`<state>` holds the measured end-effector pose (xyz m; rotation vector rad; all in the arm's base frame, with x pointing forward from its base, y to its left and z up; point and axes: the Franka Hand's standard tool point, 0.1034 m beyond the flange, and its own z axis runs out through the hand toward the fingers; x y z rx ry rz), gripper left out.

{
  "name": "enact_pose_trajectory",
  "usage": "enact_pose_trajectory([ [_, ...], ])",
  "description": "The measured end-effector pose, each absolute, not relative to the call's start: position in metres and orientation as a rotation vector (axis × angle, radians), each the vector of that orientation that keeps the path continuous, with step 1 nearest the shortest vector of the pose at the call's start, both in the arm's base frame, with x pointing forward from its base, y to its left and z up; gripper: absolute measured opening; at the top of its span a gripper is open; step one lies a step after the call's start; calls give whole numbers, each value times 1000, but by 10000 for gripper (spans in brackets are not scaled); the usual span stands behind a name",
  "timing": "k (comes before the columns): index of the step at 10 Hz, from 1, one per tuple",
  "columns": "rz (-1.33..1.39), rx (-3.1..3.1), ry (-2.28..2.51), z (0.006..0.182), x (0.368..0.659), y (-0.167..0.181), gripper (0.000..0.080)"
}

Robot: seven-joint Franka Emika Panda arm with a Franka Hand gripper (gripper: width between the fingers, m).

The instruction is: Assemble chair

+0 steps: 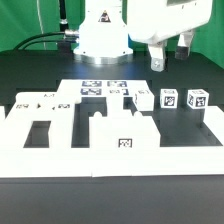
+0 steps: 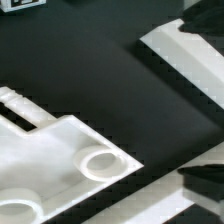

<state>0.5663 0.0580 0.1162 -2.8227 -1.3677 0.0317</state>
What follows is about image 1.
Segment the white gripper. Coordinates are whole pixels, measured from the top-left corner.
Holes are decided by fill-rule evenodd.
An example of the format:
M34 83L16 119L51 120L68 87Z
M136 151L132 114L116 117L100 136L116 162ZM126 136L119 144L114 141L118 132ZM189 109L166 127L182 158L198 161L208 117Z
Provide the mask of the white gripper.
M194 29L209 21L212 5L213 0L128 0L128 33L133 41L153 44L148 46L151 69L162 72L166 62L163 40L180 34L175 58L186 60Z

